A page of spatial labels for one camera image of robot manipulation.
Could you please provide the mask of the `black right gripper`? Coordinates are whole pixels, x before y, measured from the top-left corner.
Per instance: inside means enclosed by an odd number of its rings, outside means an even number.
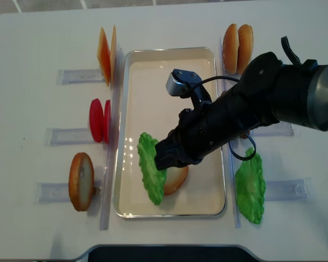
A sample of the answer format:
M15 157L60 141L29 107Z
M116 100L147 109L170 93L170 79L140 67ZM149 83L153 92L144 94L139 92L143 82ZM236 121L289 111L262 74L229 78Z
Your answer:
M202 159L262 123L262 91L233 87L215 101L204 87L190 96L194 108L179 114L179 123L156 144L157 170L198 164Z

